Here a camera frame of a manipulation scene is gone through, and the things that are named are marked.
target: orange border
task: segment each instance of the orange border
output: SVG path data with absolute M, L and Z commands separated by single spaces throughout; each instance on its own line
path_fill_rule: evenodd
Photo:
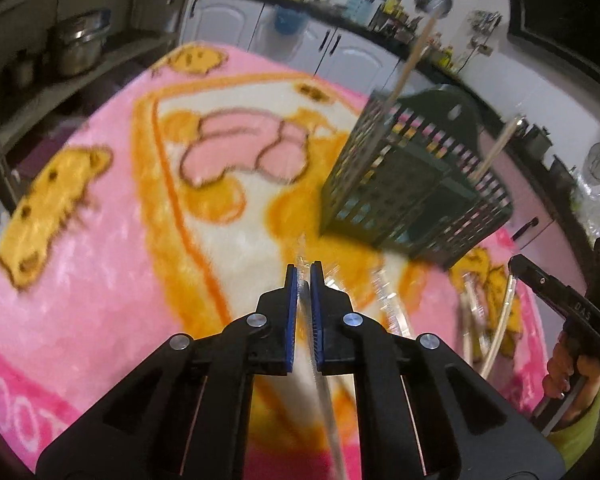
M 272 82 L 272 81 L 296 81 L 296 80 L 307 80 L 313 82 L 313 79 L 304 75 L 304 74 L 295 74 L 295 73 L 270 73 L 270 74 L 249 74 L 249 75 L 240 75 L 240 76 L 228 76 L 223 78 L 215 78 L 211 80 L 203 80 L 203 81 L 195 81 L 188 82 L 183 84 L 177 84 L 170 87 L 166 87 L 157 91 L 152 91 L 146 94 L 144 97 L 139 98 L 136 102 L 136 108 L 134 109 L 134 117 L 133 117 L 133 135 L 132 139 L 132 158 L 134 165 L 134 176 L 136 178 L 136 183 L 139 189 L 144 190 L 145 193 L 151 195 L 155 195 L 157 199 L 160 199 L 161 195 L 166 194 L 164 197 L 167 199 L 170 204 L 168 205 L 171 214 L 173 215 L 173 221 L 176 226 L 176 232 L 182 247 L 184 247 L 185 254 L 191 258 L 194 266 L 202 274 L 202 281 L 204 283 L 204 288 L 206 289 L 206 293 L 215 303 L 215 311 L 219 317 L 220 323 L 227 325 L 232 320 L 232 315 L 228 307 L 228 302 L 222 292 L 221 286 L 219 285 L 218 280 L 212 273 L 212 266 L 207 261 L 205 255 L 198 250 L 195 243 L 190 240 L 189 232 L 186 229 L 184 223 L 184 215 L 182 213 L 182 209 L 180 206 L 180 201 L 178 199 L 177 190 L 175 187 L 173 173 L 171 172 L 170 165 L 168 162 L 168 158 L 166 156 L 166 152 L 164 150 L 163 139 L 161 138 L 160 128 L 158 127 L 159 119 L 158 119 L 158 106 L 161 100 L 174 98 L 177 96 L 181 96 L 184 93 L 197 93 L 203 90 L 209 89 L 222 89 L 227 86 L 238 86 L 241 84 L 252 84 L 259 82 Z M 336 102 L 341 103 L 345 108 L 350 110 L 353 114 L 357 115 L 360 113 L 358 108 L 353 107 L 347 101 L 344 100 L 339 94 L 334 94 L 334 100 Z M 149 122 L 151 124 L 152 132 L 147 131 L 146 124 Z M 147 140 L 152 140 L 153 146 L 146 145 Z M 155 150 L 154 154 L 151 154 L 147 150 Z M 160 166 L 160 170 L 162 171 L 162 178 L 156 178 L 153 175 L 147 174 L 143 172 L 144 168 L 142 167 L 142 162 L 147 161 L 149 158 L 153 158 L 157 156 L 158 163 Z M 164 180 L 165 186 L 161 186 L 161 182 Z M 150 210 L 151 205 L 146 200 L 140 197 L 140 203 L 142 207 L 142 217 L 144 221 L 149 224 L 146 225 L 149 237 L 155 236 L 153 230 L 156 228 L 157 219 L 154 217 L 156 214 L 155 211 Z M 160 247 L 152 245 L 154 240 L 150 242 L 150 253 L 154 256 L 154 265 L 156 265 L 156 256 L 155 252 L 157 250 L 164 250 L 164 247 Z M 166 279 L 164 274 L 160 272 L 157 273 L 163 280 Z M 170 295 L 173 291 L 167 290 L 167 295 Z M 203 295 L 203 291 L 197 291 L 197 301 L 205 301 Z M 183 325 L 187 327 L 190 323 L 190 319 L 187 319 L 186 313 L 182 312 L 179 308 L 176 307 L 176 315 L 181 319 Z M 262 384 L 256 383 L 256 388 L 258 390 L 258 394 L 263 402 L 269 406 L 274 416 L 277 418 L 279 425 L 284 428 L 288 436 L 291 437 L 293 441 L 296 442 L 296 447 L 298 449 L 306 449 L 308 446 L 311 447 L 312 444 L 307 441 L 307 438 L 298 431 L 296 425 L 291 421 L 290 417 L 286 413 L 285 407 L 282 405 L 278 396 L 275 392 L 268 387 L 268 385 L 263 386 Z

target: green plastic basket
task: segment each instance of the green plastic basket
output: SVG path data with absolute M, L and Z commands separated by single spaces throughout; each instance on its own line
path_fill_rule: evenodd
M 448 268 L 502 227 L 513 207 L 493 173 L 476 184 L 478 115 L 460 89 L 399 99 L 374 92 L 322 188 L 322 232 Z

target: white cabinet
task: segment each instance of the white cabinet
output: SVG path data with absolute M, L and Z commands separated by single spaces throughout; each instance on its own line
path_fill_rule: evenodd
M 275 7 L 265 6 L 249 52 L 314 75 L 328 51 L 327 47 L 336 28 L 317 20 L 309 20 L 301 36 L 284 36 L 274 28 L 275 17 Z
M 356 34 L 338 29 L 316 75 L 361 94 L 383 88 L 398 58 Z
M 251 0 L 189 0 L 180 42 L 208 41 L 248 50 L 263 6 Z

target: human hand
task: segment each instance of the human hand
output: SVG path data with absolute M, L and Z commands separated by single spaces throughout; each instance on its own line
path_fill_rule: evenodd
M 554 347 L 554 356 L 546 364 L 549 374 L 542 380 L 542 388 L 545 395 L 553 399 L 561 399 L 565 392 L 570 390 L 569 377 L 573 375 L 573 359 L 565 345 L 567 336 L 564 332 L 560 334 L 558 343 Z M 600 361 L 596 358 L 581 355 L 578 358 L 578 371 L 587 378 L 587 383 L 580 395 L 565 412 L 560 423 L 568 425 L 593 404 L 600 390 Z

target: yellow cartoon character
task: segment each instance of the yellow cartoon character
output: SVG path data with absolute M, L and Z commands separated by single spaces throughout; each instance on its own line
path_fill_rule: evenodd
M 458 293 L 462 294 L 464 292 L 465 274 L 473 274 L 476 276 L 478 284 L 484 286 L 490 269 L 491 259 L 489 257 L 489 251 L 484 247 L 476 246 L 449 269 L 449 279 Z
M 294 88 L 296 89 L 296 92 L 311 99 L 314 103 L 322 105 L 333 104 L 333 97 L 317 86 L 308 83 L 297 83 Z
M 227 57 L 222 50 L 199 43 L 190 43 L 176 48 L 157 61 L 152 66 L 152 72 L 155 74 L 162 67 L 169 66 L 172 70 L 183 74 L 206 75 L 210 70 L 221 66 Z
M 26 288 L 42 273 L 49 245 L 84 199 L 91 180 L 110 166 L 106 147 L 67 148 L 40 172 L 18 204 L 2 240 L 0 263 L 13 286 Z

